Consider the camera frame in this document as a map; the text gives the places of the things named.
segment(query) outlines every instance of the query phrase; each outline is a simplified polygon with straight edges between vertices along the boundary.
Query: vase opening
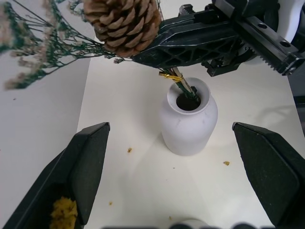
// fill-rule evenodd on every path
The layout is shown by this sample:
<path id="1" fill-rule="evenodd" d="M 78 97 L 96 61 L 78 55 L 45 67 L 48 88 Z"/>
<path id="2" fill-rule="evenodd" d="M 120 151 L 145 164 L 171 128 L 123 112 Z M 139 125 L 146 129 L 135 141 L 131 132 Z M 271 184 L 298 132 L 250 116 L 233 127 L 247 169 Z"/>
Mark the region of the vase opening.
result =
<path id="1" fill-rule="evenodd" d="M 185 94 L 181 93 L 178 95 L 176 100 L 177 106 L 184 111 L 193 111 L 197 109 L 201 104 L 201 99 L 199 98 L 199 103 L 194 99 L 189 99 Z"/>

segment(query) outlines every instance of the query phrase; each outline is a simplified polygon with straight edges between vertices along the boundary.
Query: white tabletop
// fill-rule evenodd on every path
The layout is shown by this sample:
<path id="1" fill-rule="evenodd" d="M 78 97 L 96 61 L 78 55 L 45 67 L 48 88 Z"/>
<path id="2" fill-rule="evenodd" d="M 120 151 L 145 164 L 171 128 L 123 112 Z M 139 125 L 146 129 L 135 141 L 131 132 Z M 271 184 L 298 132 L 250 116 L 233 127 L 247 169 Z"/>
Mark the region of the white tabletop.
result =
<path id="1" fill-rule="evenodd" d="M 183 3 L 202 9 L 210 1 L 165 0 L 165 16 L 176 16 Z M 222 229 L 238 222 L 271 225 L 245 174 L 232 124 L 238 121 L 275 131 L 305 157 L 304 135 L 287 78 L 266 64 L 243 64 L 214 78 L 201 65 L 180 70 L 185 77 L 205 81 L 219 109 L 207 147 L 192 157 L 171 153 L 162 139 L 158 110 L 170 80 L 133 62 L 91 60 L 78 130 L 110 122 L 111 131 L 86 229 L 163 229 L 186 219 Z"/>

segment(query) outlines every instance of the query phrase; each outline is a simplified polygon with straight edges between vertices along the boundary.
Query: white vase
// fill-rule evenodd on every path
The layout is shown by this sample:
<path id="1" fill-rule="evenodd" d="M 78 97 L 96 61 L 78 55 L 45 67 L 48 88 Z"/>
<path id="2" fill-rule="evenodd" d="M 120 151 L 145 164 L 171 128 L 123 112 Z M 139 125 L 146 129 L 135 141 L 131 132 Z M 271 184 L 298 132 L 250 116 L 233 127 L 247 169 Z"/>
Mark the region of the white vase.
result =
<path id="1" fill-rule="evenodd" d="M 175 154 L 192 156 L 206 146 L 217 122 L 218 109 L 209 87 L 200 79 L 187 78 L 195 86 L 201 99 L 198 108 L 185 111 L 178 107 L 176 100 L 182 93 L 174 83 L 160 110 L 162 135 L 167 147 Z"/>

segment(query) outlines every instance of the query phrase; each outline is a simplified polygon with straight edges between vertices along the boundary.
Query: black object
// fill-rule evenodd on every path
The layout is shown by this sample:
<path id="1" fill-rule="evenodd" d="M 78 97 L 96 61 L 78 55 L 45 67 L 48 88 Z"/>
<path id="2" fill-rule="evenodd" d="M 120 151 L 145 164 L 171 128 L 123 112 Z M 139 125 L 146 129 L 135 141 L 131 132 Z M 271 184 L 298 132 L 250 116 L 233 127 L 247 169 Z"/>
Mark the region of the black object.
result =
<path id="1" fill-rule="evenodd" d="M 305 228 L 305 160 L 277 133 L 235 123 L 248 179 L 277 229 Z"/>
<path id="2" fill-rule="evenodd" d="M 213 0 L 198 13 L 183 5 L 179 17 L 165 20 L 158 37 L 133 60 L 155 68 L 202 63 L 216 76 L 256 53 L 280 74 L 291 75 L 305 56 L 275 32 L 278 9 L 277 0 Z"/>
<path id="3" fill-rule="evenodd" d="M 75 229 L 87 224 L 100 184 L 109 123 L 83 129 L 39 175 L 3 229 L 48 229 L 53 203 L 77 202 Z"/>

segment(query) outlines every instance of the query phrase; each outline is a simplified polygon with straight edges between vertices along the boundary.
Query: pine cone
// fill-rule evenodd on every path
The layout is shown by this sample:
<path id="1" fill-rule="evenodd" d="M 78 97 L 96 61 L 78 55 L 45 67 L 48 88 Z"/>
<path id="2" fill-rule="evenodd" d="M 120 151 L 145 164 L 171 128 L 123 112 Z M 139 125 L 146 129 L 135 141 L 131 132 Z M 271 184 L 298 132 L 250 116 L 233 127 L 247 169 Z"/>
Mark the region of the pine cone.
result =
<path id="1" fill-rule="evenodd" d="M 120 57 L 146 49 L 161 23 L 156 0 L 84 0 L 84 13 L 105 49 Z"/>

